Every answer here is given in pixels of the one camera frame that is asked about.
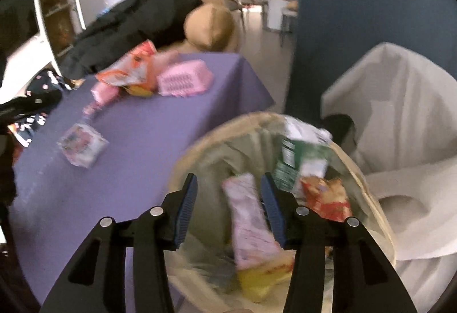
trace pink box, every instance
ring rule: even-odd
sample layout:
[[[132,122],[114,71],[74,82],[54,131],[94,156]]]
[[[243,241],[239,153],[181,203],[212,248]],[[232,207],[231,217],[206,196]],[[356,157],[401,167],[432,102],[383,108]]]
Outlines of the pink box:
[[[189,96],[208,90],[214,75],[203,60],[184,61],[170,66],[159,75],[159,94]]]

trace trash can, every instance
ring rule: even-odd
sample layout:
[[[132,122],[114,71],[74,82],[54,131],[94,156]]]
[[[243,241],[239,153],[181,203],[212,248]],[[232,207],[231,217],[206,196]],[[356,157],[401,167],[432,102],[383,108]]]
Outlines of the trash can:
[[[178,251],[166,252],[167,272],[170,283],[202,312],[247,308],[254,313],[280,313],[284,309],[289,282],[276,285],[257,304],[224,281],[231,274],[230,264],[219,255],[227,254],[232,224],[221,184],[231,176],[250,172],[259,188],[261,176],[276,167],[290,120],[301,123],[264,112],[235,118],[197,141],[172,170],[169,192],[181,189],[187,174],[193,172],[198,178],[198,195],[186,240]],[[379,203],[355,163],[336,144],[330,143],[330,147],[329,167],[341,178],[353,215],[362,221],[394,265],[392,230]],[[323,312],[331,312],[332,294],[333,273],[326,273]]]

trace red chip bag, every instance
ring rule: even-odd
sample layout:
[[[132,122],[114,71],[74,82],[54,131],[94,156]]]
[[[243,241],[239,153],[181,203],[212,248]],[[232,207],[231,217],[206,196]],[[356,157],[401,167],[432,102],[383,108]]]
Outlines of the red chip bag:
[[[343,222],[352,216],[341,179],[325,180],[317,176],[300,179],[307,206],[325,219]]]

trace black jacket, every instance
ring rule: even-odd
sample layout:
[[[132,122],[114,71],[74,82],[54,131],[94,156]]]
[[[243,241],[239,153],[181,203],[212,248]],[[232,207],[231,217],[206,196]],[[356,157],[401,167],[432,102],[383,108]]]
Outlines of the black jacket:
[[[79,34],[60,70],[80,79],[109,67],[145,40],[157,49],[182,41],[187,15],[201,0],[124,0]]]

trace purple tablecloth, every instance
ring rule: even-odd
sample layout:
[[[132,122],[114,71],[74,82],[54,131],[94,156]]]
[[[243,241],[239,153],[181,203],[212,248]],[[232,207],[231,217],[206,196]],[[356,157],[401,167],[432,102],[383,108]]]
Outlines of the purple tablecloth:
[[[239,55],[183,57],[207,63],[215,75],[211,89],[191,98],[129,96],[108,106],[92,122],[109,142],[92,168],[71,165],[56,142],[92,101],[93,77],[52,112],[22,153],[10,221],[24,276],[40,303],[100,218],[134,219],[160,204],[173,164],[189,145],[240,114],[272,105]]]

